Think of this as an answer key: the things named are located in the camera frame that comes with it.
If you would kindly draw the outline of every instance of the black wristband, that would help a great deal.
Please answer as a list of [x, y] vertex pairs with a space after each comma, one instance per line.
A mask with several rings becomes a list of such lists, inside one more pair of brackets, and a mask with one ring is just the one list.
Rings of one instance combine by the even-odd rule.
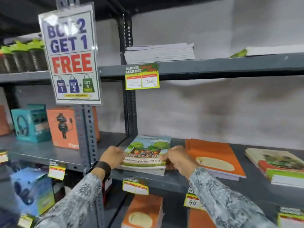
[[110, 167], [110, 165], [108, 163], [106, 163], [106, 162], [96, 161], [96, 162], [94, 162], [94, 164], [91, 167], [91, 169], [87, 172], [87, 174], [90, 173], [96, 167], [97, 168], [102, 168], [105, 171], [105, 178], [103, 180], [103, 182], [105, 182], [105, 180], [107, 180], [108, 177], [111, 174], [111, 167]]

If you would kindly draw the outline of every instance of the patterned sleeve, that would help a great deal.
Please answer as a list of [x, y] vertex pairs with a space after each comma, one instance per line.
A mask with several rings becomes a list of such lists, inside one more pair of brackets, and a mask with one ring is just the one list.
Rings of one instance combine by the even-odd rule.
[[87, 174], [44, 215], [35, 228], [79, 228], [99, 193], [101, 181], [96, 175]]
[[205, 168], [197, 168], [189, 184], [217, 228], [277, 228], [257, 205], [222, 184]]

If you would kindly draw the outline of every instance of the person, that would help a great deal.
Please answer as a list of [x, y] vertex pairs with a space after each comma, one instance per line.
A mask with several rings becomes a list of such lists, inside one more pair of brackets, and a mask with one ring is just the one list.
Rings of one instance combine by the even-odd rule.
[[[110, 146], [100, 161], [117, 167], [124, 159], [122, 149]], [[213, 177], [186, 153], [175, 146], [160, 156], [168, 169], [177, 169], [189, 180], [190, 187], [206, 208], [217, 228], [275, 228], [263, 211], [239, 192], [235, 192]], [[35, 228], [78, 228], [101, 191], [105, 171], [94, 168], [62, 200], [56, 203]]]

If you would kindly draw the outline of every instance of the shopping bag icon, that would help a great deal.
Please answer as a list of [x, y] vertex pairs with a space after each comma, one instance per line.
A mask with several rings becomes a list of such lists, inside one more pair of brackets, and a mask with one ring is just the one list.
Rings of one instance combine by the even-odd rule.
[[57, 78], [57, 87], [59, 93], [67, 93], [67, 87], [65, 86], [65, 82], [60, 76]]
[[83, 92], [84, 93], [93, 93], [93, 92], [95, 92], [92, 78], [90, 78], [89, 75], [86, 74], [85, 78], [82, 80], [82, 82], [83, 82]]
[[78, 81], [77, 81], [77, 79], [75, 79], [75, 77], [73, 75], [71, 76], [69, 82], [70, 82], [70, 92], [79, 93], [80, 91], [79, 91]]

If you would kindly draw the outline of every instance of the headphones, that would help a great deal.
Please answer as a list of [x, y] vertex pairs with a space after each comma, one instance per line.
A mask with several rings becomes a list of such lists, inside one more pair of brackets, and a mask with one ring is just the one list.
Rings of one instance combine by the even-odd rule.
[[18, 181], [14, 182], [14, 189], [25, 205], [29, 206], [34, 203], [34, 198], [30, 196], [31, 191], [28, 188], [22, 190], [21, 184]]
[[[25, 122], [25, 127], [22, 127], [21, 125], [20, 125], [20, 119], [22, 119], [24, 122]], [[28, 122], [27, 122], [27, 120], [25, 119], [25, 117], [24, 116], [22, 116], [22, 115], [19, 115], [18, 117], [17, 117], [17, 126], [18, 126], [18, 131], [16, 131], [16, 134], [17, 135], [22, 135], [22, 136], [28, 136], [29, 134], [29, 131], [28, 131]]]

